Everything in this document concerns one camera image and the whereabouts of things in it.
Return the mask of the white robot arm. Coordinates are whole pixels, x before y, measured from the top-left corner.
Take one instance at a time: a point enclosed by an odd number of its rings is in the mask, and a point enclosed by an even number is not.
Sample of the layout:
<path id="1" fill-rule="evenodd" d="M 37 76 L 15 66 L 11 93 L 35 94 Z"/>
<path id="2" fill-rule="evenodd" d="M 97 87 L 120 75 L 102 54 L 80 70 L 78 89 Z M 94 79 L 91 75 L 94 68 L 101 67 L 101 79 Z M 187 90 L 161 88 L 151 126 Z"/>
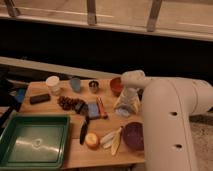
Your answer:
<path id="1" fill-rule="evenodd" d="M 150 77 L 125 72 L 122 84 L 142 95 L 147 171 L 198 171 L 189 117 L 213 108 L 213 85 L 182 77 Z"/>

